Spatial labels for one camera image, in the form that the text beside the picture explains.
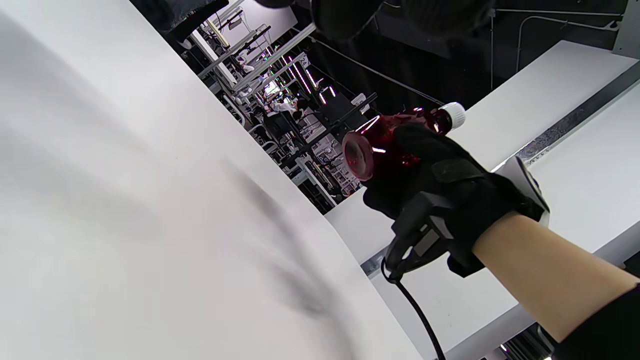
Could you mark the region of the person's right hand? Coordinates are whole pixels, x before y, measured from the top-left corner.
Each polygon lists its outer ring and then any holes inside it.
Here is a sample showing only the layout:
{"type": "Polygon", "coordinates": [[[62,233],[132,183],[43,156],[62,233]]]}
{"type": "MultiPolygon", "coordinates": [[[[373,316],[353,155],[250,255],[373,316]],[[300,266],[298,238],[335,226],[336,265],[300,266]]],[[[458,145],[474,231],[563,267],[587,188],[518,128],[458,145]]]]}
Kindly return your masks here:
{"type": "Polygon", "coordinates": [[[503,165],[506,174],[489,172],[450,137],[411,122],[394,130],[391,143],[418,162],[375,175],[363,195],[366,206],[393,219],[381,264],[391,283],[442,255],[450,271],[466,278],[485,268],[473,247],[498,220],[511,213],[538,223],[549,218],[537,181],[518,157],[503,165]]]}

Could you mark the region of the person's left hand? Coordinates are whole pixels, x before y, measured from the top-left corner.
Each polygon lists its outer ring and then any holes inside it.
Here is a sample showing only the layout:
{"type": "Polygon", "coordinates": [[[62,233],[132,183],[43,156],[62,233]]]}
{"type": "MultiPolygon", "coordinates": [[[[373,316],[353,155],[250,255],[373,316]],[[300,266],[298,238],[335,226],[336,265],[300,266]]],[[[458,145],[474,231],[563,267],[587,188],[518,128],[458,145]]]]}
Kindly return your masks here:
{"type": "MultiPolygon", "coordinates": [[[[302,0],[311,22],[325,37],[347,41],[370,23],[386,0],[302,0]]],[[[400,0],[406,21],[432,39],[447,39],[482,27],[494,9],[493,0],[400,0]]]]}

